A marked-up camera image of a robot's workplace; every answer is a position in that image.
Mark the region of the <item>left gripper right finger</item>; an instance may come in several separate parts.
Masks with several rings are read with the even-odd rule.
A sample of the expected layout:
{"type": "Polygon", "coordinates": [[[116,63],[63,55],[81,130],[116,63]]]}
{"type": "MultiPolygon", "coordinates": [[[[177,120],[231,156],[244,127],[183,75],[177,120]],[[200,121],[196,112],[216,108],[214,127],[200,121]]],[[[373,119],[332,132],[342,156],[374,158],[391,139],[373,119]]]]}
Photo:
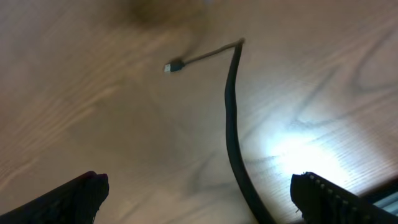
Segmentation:
{"type": "Polygon", "coordinates": [[[305,223],[397,224],[393,215],[313,172],[294,174],[290,196],[305,223]]]}

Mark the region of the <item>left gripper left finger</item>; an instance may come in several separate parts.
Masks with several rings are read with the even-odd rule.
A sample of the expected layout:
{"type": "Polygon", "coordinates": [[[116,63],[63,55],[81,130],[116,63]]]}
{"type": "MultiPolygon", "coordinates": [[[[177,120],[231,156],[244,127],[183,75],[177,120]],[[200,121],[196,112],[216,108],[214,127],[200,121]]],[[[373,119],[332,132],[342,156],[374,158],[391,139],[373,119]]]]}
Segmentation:
{"type": "Polygon", "coordinates": [[[108,195],[108,176],[89,171],[1,215],[1,223],[93,224],[108,195]]]}

